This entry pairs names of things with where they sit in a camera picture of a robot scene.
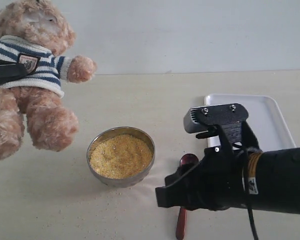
wire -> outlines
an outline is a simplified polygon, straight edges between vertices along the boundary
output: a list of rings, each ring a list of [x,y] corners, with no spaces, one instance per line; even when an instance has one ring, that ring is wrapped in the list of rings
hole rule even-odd
[[[255,225],[255,220],[254,220],[254,214],[252,210],[252,204],[250,201],[250,193],[249,193],[249,179],[248,179],[248,165],[249,165],[249,155],[248,151],[244,146],[240,146],[237,144],[233,144],[233,146],[237,149],[243,150],[244,153],[244,163],[243,163],[243,181],[244,181],[244,193],[245,193],[245,205],[248,211],[248,216],[249,216],[249,222],[250,222],[250,227],[253,235],[254,240],[259,240],[258,234],[257,234],[257,229]]]

spoon head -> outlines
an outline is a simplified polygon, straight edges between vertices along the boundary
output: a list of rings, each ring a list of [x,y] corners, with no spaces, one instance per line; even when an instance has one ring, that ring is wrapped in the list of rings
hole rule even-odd
[[[199,159],[196,155],[192,153],[187,153],[182,156],[180,159],[180,166],[185,164],[197,164],[199,162]]]

stainless steel bowl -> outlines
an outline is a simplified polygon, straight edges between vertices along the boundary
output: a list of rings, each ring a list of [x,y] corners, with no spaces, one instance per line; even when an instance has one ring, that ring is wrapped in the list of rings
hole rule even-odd
[[[149,147],[149,149],[152,153],[152,160],[151,160],[150,164],[148,165],[148,167],[146,167],[143,171],[139,172],[138,174],[131,176],[131,177],[123,178],[123,179],[112,179],[112,178],[107,178],[107,177],[104,177],[104,176],[98,174],[91,167],[91,164],[90,164],[92,152],[102,142],[107,141],[111,138],[114,138],[114,137],[116,137],[118,135],[122,135],[122,134],[129,134],[135,138],[138,138],[138,139],[144,141],[147,144],[147,146]],[[106,131],[102,132],[101,134],[99,134],[90,143],[89,148],[87,150],[86,159],[87,159],[88,166],[89,166],[92,174],[97,179],[99,179],[100,182],[102,182],[103,184],[108,185],[110,187],[127,188],[127,187],[131,187],[131,186],[141,182],[149,174],[149,171],[155,162],[155,152],[156,152],[156,150],[155,150],[154,141],[147,133],[145,133],[144,131],[142,131],[138,128],[135,128],[135,127],[121,126],[121,127],[111,128],[111,129],[106,130]]]

striped sweater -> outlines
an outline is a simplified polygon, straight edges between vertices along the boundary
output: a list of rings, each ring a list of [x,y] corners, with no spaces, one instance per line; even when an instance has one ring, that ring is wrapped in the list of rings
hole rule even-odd
[[[7,82],[1,88],[39,87],[55,92],[63,98],[61,80],[67,80],[72,59],[65,56],[55,57],[52,52],[40,45],[6,35],[0,38],[0,60],[23,63],[28,75],[20,80]]]

teddy bear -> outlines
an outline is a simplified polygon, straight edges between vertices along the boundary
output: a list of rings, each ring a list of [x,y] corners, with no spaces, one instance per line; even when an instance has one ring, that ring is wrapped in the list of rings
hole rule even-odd
[[[50,0],[17,0],[0,10],[0,60],[22,63],[25,77],[0,85],[0,160],[15,154],[27,132],[39,150],[60,152],[74,140],[79,121],[63,106],[61,82],[91,80],[97,64],[62,54],[76,33]]]

